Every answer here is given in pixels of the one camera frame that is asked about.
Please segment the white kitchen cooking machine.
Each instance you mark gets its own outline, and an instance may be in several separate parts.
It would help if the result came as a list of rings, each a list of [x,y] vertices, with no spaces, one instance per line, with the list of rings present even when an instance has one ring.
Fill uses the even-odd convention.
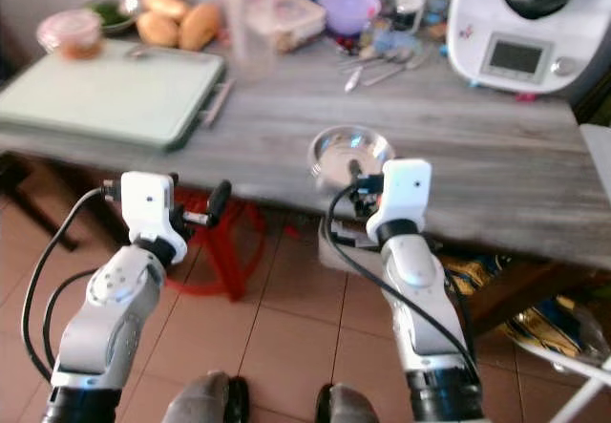
[[[611,0],[451,0],[447,52],[470,81],[552,93],[576,81],[611,31]]]

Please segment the robot right leg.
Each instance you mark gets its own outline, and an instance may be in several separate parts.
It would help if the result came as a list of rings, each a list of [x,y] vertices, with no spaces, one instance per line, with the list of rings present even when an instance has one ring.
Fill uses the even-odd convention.
[[[344,384],[326,384],[317,396],[314,423],[379,423],[379,418],[358,390]]]

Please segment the small steel bowl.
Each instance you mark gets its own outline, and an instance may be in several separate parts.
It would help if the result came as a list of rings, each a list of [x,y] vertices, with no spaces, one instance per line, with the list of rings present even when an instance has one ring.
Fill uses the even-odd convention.
[[[366,174],[379,174],[397,157],[388,139],[368,127],[345,125],[326,129],[310,144],[310,173],[320,191],[339,191],[350,184],[348,162],[358,159]]]

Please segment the tall clear plastic tumbler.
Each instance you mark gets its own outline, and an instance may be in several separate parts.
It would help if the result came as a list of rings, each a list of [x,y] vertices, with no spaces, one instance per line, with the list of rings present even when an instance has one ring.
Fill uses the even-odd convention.
[[[241,83],[254,83],[275,69],[278,52],[270,27],[274,0],[222,0],[230,38],[230,62]]]

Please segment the white-handled spoon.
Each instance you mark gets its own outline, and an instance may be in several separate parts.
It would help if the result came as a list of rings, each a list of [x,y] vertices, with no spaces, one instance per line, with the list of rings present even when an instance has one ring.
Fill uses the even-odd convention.
[[[361,84],[361,77],[363,74],[364,65],[354,66],[348,70],[348,82],[345,83],[344,92],[350,93],[355,90]]]

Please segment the pale green cutting board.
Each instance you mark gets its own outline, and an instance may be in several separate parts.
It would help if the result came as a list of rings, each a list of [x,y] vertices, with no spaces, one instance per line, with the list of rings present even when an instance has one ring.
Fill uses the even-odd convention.
[[[170,151],[200,125],[223,57],[105,40],[95,59],[47,53],[0,95],[0,125],[100,137]]]

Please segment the white metal rack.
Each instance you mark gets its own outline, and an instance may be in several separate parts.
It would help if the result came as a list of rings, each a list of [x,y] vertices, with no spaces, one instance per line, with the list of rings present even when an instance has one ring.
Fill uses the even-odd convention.
[[[525,423],[611,423],[611,387],[514,340]]]

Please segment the purple plastic bowl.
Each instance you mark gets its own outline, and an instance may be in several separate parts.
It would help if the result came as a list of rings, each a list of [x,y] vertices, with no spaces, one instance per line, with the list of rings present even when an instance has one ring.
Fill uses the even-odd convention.
[[[325,10],[325,26],[333,34],[350,37],[362,33],[378,16],[381,0],[317,0]]]

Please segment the slim table knife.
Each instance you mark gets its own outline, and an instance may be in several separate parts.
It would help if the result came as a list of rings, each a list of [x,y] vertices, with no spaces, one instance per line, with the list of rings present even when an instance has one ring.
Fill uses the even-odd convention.
[[[226,100],[231,95],[233,83],[232,79],[226,79],[211,88],[208,99],[205,100],[204,106],[200,110],[200,125],[205,129],[210,129],[226,104]]]

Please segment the robot left leg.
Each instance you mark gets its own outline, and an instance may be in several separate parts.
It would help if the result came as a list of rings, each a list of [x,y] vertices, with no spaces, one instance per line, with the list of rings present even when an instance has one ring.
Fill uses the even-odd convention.
[[[249,419],[247,380],[218,370],[184,385],[161,423],[248,423]]]

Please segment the red plastic stool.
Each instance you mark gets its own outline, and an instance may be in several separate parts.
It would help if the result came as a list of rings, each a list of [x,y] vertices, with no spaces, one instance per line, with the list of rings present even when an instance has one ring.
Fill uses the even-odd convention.
[[[256,231],[256,248],[253,256],[244,264],[240,261],[239,249],[232,240],[232,231],[241,218],[252,222],[253,230]],[[171,287],[189,296],[217,296],[225,295],[231,302],[237,302],[247,292],[247,283],[250,276],[254,274],[257,267],[261,265],[263,250],[265,249],[267,230],[265,219],[259,208],[252,201],[231,201],[228,203],[217,227],[204,228],[197,225],[189,225],[189,231],[195,232],[195,236],[188,240],[200,246],[209,258],[211,267],[217,274],[217,279],[209,284],[189,284],[176,282],[167,278],[166,286]]]

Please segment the yellow blue patterned fabric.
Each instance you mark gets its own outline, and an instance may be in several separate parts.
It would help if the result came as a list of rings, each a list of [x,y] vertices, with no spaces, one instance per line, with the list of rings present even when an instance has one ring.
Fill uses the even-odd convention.
[[[512,318],[547,300],[596,283],[611,283],[605,267],[573,264],[558,259],[507,254],[444,253],[441,263],[459,288],[457,306],[464,339],[505,326]]]

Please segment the dark wooden grey-topped table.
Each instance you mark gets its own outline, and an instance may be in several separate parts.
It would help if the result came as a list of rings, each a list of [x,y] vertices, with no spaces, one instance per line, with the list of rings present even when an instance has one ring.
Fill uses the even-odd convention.
[[[363,126],[398,157],[431,163],[429,235],[611,270],[611,200],[566,101],[476,90],[439,57],[348,93],[337,62],[328,42],[280,57],[174,152],[8,123],[0,144],[114,173],[176,173],[197,187],[227,180],[240,198],[323,212],[330,196],[311,176],[311,141]]]

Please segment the clear lidded plastic box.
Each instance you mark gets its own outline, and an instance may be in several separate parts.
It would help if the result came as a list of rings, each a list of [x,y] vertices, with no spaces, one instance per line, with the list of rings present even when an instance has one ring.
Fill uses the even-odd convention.
[[[311,0],[272,0],[272,43],[279,53],[296,51],[323,33],[327,12]]]

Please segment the dark dish with greens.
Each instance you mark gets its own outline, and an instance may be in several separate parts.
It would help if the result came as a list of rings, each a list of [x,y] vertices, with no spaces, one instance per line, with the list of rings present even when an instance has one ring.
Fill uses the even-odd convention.
[[[97,14],[101,31],[108,37],[118,37],[135,28],[138,0],[88,0],[82,7]]]

